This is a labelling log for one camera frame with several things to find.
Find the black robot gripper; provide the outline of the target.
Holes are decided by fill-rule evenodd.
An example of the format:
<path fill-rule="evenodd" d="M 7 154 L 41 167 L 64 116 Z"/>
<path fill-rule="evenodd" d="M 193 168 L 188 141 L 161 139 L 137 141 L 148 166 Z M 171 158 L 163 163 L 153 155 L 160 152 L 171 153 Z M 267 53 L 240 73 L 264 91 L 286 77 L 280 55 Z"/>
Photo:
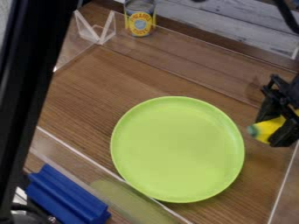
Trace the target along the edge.
<path fill-rule="evenodd" d="M 286 81 L 278 74 L 270 76 L 270 82 L 262 87 L 264 100 L 256 114 L 256 122 L 268 121 L 279 116 L 287 120 L 268 138 L 271 147 L 288 147 L 299 139 L 299 74 Z"/>

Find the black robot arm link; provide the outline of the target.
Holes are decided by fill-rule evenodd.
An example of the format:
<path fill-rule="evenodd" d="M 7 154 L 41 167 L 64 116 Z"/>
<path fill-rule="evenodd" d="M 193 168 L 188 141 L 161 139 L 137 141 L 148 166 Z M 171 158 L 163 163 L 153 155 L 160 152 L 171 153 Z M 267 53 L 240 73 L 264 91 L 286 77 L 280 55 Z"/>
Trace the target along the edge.
<path fill-rule="evenodd" d="M 15 220 L 15 190 L 77 2 L 12 1 L 0 50 L 0 224 Z"/>

